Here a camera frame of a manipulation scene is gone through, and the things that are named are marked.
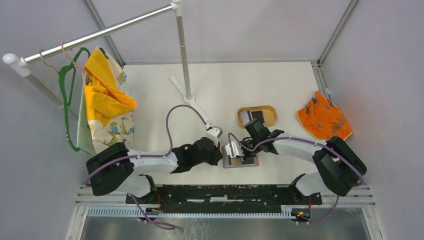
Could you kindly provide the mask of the gold striped credit card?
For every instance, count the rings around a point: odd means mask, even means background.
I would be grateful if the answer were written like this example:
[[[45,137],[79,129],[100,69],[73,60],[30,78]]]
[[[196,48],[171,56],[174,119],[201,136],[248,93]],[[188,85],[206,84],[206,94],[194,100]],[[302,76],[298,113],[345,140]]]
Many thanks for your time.
[[[241,158],[235,157],[235,158],[231,158],[229,160],[229,165],[231,165],[231,166],[240,166],[242,164],[243,164],[243,161],[242,161]]]

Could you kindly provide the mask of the black card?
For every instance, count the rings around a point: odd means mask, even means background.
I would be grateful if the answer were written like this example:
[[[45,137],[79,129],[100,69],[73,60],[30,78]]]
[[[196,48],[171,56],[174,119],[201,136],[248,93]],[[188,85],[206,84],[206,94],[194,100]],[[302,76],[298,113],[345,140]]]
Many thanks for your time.
[[[258,119],[261,122],[265,122],[264,114],[261,110],[258,111],[251,111],[250,112],[252,119]]]

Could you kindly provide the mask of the tan oval tray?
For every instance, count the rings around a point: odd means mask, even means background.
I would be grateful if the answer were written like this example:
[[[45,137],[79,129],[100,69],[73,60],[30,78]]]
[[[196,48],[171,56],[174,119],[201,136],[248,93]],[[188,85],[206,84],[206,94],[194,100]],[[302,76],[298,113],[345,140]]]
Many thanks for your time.
[[[236,115],[241,128],[254,119],[261,121],[265,127],[271,127],[278,121],[277,111],[271,105],[241,107]]]

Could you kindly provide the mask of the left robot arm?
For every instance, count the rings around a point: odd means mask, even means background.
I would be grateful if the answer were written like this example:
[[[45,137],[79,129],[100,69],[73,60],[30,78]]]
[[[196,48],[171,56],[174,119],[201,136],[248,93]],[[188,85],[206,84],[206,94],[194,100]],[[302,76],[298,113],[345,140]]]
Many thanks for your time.
[[[174,147],[165,155],[127,149],[124,143],[118,142],[86,162],[86,186],[91,187],[94,196],[122,192],[151,204],[157,198],[151,173],[185,173],[203,163],[216,166],[223,158],[219,147],[211,139],[202,137],[193,144]]]

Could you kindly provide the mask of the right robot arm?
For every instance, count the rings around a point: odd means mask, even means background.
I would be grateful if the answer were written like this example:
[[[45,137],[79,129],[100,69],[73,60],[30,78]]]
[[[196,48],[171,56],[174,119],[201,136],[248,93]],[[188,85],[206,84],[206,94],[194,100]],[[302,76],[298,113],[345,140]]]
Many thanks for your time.
[[[347,143],[338,136],[329,140],[311,140],[283,130],[270,131],[253,119],[245,125],[249,137],[239,140],[228,134],[226,154],[231,158],[256,156],[260,152],[285,155],[308,161],[317,171],[298,176],[289,189],[289,199],[302,204],[315,193],[332,192],[345,197],[353,187],[364,183],[367,167]]]

